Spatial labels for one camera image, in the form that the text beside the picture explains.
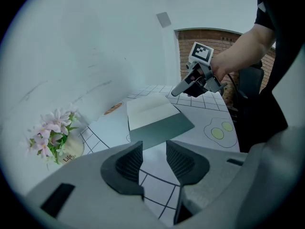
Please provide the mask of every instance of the flower vase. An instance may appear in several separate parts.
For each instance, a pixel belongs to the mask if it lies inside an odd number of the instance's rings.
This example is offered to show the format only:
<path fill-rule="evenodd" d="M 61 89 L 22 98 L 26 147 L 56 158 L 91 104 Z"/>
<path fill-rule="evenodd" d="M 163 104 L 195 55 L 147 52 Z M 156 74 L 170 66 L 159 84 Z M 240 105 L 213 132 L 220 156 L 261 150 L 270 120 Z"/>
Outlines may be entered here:
<path fill-rule="evenodd" d="M 84 152 L 84 144 L 79 137 L 69 134 L 65 142 L 65 151 L 66 153 L 58 157 L 58 161 L 63 165 L 82 156 Z"/>

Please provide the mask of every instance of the black chair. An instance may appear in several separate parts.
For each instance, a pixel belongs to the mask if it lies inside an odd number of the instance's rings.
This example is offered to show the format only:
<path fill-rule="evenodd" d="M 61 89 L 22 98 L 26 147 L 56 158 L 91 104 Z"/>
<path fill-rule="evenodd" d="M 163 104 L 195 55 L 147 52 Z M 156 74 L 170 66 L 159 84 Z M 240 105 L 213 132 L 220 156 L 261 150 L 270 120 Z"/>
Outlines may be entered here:
<path fill-rule="evenodd" d="M 251 106 L 258 99 L 259 91 L 264 77 L 263 63 L 259 61 L 248 68 L 239 70 L 237 91 L 233 96 L 233 108 L 229 108 L 231 117 L 236 123 L 245 119 Z"/>

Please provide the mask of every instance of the cable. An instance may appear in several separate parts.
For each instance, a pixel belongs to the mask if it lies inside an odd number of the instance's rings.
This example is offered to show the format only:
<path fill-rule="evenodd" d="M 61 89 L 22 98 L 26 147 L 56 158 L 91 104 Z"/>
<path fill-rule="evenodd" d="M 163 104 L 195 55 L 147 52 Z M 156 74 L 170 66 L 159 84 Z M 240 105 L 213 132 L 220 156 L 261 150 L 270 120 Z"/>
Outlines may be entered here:
<path fill-rule="evenodd" d="M 240 110 L 240 109 L 239 109 L 238 92 L 237 92 L 236 84 L 235 84 L 235 82 L 233 81 L 233 79 L 232 79 L 232 77 L 231 77 L 230 74 L 228 74 L 228 77 L 230 78 L 230 80 L 231 80 L 231 82 L 232 82 L 232 84 L 233 84 L 233 86 L 234 86 L 234 88 L 235 88 L 236 101 L 237 101 L 237 109 Z"/>

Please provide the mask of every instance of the black rubber pad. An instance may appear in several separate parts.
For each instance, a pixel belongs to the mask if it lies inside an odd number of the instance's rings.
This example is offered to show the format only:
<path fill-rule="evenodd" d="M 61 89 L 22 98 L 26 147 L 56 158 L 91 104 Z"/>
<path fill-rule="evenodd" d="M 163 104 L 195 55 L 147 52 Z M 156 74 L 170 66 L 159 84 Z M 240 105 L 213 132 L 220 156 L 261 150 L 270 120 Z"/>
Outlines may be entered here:
<path fill-rule="evenodd" d="M 47 201 L 43 203 L 41 209 L 47 212 L 50 216 L 56 218 L 74 188 L 75 186 L 70 184 L 60 184 L 59 187 L 49 196 Z"/>
<path fill-rule="evenodd" d="M 172 141 L 166 141 L 166 160 L 181 186 L 198 183 L 210 169 L 205 157 Z"/>
<path fill-rule="evenodd" d="M 138 184 L 139 171 L 143 163 L 142 149 L 142 142 L 137 142 L 110 156 L 102 164 L 102 178 L 118 193 L 144 196 L 144 189 Z"/>

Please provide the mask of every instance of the gray folder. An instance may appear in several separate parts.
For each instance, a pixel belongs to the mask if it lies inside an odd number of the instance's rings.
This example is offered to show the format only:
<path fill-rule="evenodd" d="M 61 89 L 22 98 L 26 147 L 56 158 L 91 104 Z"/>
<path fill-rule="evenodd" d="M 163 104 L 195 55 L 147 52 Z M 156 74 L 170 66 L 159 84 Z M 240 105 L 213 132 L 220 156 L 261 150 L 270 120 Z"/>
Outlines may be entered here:
<path fill-rule="evenodd" d="M 131 142 L 143 141 L 143 150 L 170 140 L 194 128 L 192 122 L 180 111 L 160 121 L 130 130 Z"/>

